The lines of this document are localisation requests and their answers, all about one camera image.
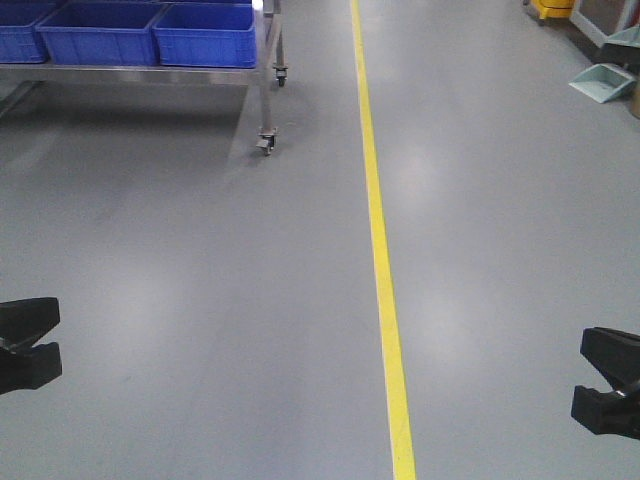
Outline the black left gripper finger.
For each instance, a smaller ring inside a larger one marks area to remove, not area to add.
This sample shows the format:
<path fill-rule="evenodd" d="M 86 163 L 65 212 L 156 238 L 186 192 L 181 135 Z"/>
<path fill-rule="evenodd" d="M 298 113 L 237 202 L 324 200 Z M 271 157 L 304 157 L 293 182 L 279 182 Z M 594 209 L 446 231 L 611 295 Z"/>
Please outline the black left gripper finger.
<path fill-rule="evenodd" d="M 61 375 L 61 353 L 56 342 L 18 352 L 1 349 L 1 394 L 37 390 Z"/>
<path fill-rule="evenodd" d="M 30 347 L 59 323 L 59 301 L 55 297 L 2 302 L 1 347 Z"/>

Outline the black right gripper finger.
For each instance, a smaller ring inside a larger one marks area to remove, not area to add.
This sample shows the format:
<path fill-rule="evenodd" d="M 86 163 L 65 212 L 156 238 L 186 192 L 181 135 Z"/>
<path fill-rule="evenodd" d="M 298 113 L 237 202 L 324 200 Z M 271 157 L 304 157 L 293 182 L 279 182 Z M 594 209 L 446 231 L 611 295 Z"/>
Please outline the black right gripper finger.
<path fill-rule="evenodd" d="M 595 435 L 639 439 L 639 382 L 603 393 L 574 388 L 571 417 Z"/>
<path fill-rule="evenodd" d="M 639 336 L 610 328 L 583 331 L 580 353 L 613 388 L 639 379 Z"/>

